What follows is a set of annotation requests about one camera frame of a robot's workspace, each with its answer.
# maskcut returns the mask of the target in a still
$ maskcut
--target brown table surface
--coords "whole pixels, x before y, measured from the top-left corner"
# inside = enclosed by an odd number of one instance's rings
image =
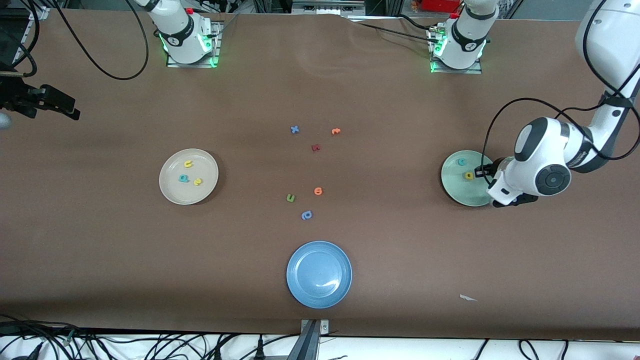
[[[103,67],[140,66],[131,13],[66,13]],[[125,82],[96,70],[57,14],[42,24],[28,83],[74,96],[82,116],[14,115],[0,133],[2,311],[192,331],[295,332],[302,318],[329,318],[331,330],[364,336],[640,335],[640,156],[517,208],[466,208],[439,184],[443,160],[480,150],[509,100],[598,100],[576,22],[498,21],[484,73],[461,76],[430,73],[420,41],[332,15],[240,15],[217,69],[168,69],[142,20],[149,65]],[[544,115],[554,112],[505,111],[489,157],[512,154],[520,128]],[[618,152],[636,134],[630,118]],[[177,206],[157,177],[191,147],[215,156],[221,179],[203,204]],[[285,282],[289,257],[313,240],[353,265],[347,297],[325,310],[296,302]]]

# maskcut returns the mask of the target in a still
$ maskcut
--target metal mounting plate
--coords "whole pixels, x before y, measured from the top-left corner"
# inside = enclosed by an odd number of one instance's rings
[[[441,22],[438,24],[438,27],[444,26],[444,23]],[[440,33],[436,31],[426,30],[427,38],[440,40],[442,36]],[[429,42],[429,59],[431,60],[431,72],[444,72],[448,74],[482,74],[482,66],[480,65],[480,59],[477,59],[476,62],[471,65],[471,67],[467,69],[452,69],[446,66],[440,58],[435,56],[433,52],[435,51],[435,47],[437,43]]]
[[[211,21],[211,34],[214,35],[211,38],[212,50],[209,54],[206,54],[200,61],[191,64],[182,64],[176,62],[171,56],[167,56],[167,67],[184,67],[184,68],[196,68],[196,69],[211,69],[218,67],[218,60],[220,58],[220,47],[222,46],[222,30],[225,28],[224,21]]]
[[[305,328],[309,319],[303,319],[302,324],[300,325],[300,331]],[[321,319],[320,320],[320,335],[327,335],[329,333],[329,319]]]

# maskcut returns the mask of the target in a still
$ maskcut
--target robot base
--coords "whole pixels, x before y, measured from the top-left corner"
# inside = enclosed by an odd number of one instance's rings
[[[489,187],[483,178],[475,177],[474,170],[480,166],[481,154],[473,150],[462,150],[450,155],[440,169],[442,187],[450,198],[465,206],[484,206],[492,199],[486,193]],[[484,157],[484,164],[492,163]]]
[[[439,42],[430,42],[429,43],[429,60],[431,61],[431,72],[445,72],[448,74],[482,74],[482,66],[480,65],[480,59],[476,60],[476,62],[471,65],[467,69],[452,69],[445,65],[442,60],[435,56],[434,52],[436,48],[440,46],[440,42],[443,40],[443,36],[445,36],[446,30],[443,28],[444,23],[438,23],[437,27],[433,27],[431,30],[427,30],[427,38],[436,39]]]
[[[223,21],[211,21],[211,34],[214,35],[209,41],[211,42],[212,50],[207,53],[202,59],[190,63],[184,64],[175,61],[168,53],[166,48],[164,51],[167,53],[166,66],[167,67],[187,67],[198,69],[211,69],[218,67],[218,60],[220,58],[220,47],[222,46],[222,30],[224,27]]]

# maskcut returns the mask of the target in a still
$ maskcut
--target robotic arm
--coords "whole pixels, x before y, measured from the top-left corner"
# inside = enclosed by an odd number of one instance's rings
[[[600,0],[595,0],[582,20],[575,37],[576,48],[584,57],[586,26]],[[514,156],[492,164],[490,171],[478,168],[476,174],[493,176],[487,193],[496,206],[519,205],[539,196],[563,192],[571,182],[571,172],[594,171],[612,156],[616,138],[639,90],[636,72],[615,94],[640,64],[640,0],[606,0],[591,23],[586,39],[594,69],[615,88],[605,87],[599,107],[584,136],[573,124],[541,117],[528,123],[518,135]]]
[[[182,7],[180,0],[136,0],[149,12],[166,52],[177,62],[194,63],[212,51],[211,19]]]
[[[434,55],[453,69],[466,69],[482,55],[489,29],[498,17],[498,0],[466,0],[457,19],[444,23],[445,38]]]

